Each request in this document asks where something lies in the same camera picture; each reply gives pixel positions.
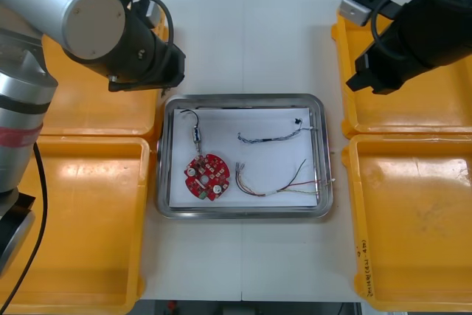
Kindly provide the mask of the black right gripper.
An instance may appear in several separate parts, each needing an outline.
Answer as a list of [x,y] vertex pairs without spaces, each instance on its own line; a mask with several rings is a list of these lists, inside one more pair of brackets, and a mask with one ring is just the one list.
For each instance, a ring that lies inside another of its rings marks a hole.
[[418,76],[418,30],[409,23],[392,23],[355,60],[355,74],[346,85],[352,91],[370,88],[373,94],[387,95]]

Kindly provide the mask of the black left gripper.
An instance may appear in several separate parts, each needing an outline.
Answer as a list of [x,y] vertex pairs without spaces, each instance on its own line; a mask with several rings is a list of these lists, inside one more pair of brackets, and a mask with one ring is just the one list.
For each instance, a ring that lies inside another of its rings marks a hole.
[[164,57],[154,72],[142,83],[141,90],[170,90],[181,84],[185,77],[185,54],[175,44],[166,43]]

